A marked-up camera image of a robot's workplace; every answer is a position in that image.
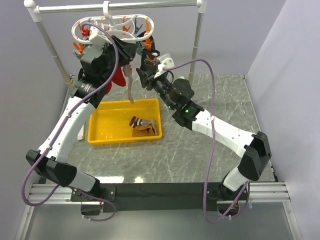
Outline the red sock with stripes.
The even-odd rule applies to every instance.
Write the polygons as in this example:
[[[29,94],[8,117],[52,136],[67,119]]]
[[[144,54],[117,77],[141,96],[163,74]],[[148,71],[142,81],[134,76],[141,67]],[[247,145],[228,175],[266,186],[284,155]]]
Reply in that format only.
[[[124,78],[122,68],[119,66],[111,80],[113,84],[116,84],[117,86],[120,87],[125,87],[126,86],[126,80]]]

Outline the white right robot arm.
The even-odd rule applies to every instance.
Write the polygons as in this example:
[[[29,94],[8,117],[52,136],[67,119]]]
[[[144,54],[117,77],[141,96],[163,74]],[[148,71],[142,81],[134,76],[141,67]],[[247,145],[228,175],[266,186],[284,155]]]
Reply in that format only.
[[[136,72],[142,88],[155,90],[165,105],[175,111],[172,117],[181,127],[211,137],[241,158],[221,181],[219,193],[222,198],[230,200],[247,181],[259,180],[272,156],[265,133],[245,131],[211,115],[192,101],[195,92],[187,79],[178,78],[170,82],[166,73],[157,76],[155,70],[139,68]]]

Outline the white clip hanger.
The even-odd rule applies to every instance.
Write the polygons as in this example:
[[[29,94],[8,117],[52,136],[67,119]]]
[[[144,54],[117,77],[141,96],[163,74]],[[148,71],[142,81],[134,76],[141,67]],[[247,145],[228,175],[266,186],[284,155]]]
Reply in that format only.
[[[154,21],[146,15],[112,15],[110,11],[106,11],[102,16],[84,17],[73,24],[71,35],[75,40],[75,47],[88,45],[82,44],[82,41],[89,38],[91,26],[133,44],[153,36],[155,29]]]

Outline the red penguin sock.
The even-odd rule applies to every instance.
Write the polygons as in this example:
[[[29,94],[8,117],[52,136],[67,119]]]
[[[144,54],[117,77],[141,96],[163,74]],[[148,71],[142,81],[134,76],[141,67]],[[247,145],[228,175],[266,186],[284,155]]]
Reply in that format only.
[[[105,86],[105,94],[106,95],[110,92],[111,88],[112,88],[112,81],[109,81],[107,83],[107,85]]]

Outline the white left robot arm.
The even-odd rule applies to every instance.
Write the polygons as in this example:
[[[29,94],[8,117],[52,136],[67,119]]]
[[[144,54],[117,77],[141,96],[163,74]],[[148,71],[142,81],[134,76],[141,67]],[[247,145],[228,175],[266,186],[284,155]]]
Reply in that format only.
[[[136,55],[137,44],[112,37],[114,44],[92,44],[80,56],[81,68],[67,106],[45,142],[29,150],[26,160],[35,172],[62,187],[82,190],[88,201],[100,195],[99,180],[67,163],[69,152],[83,124],[96,110],[109,87],[103,83],[113,70],[128,65]]]

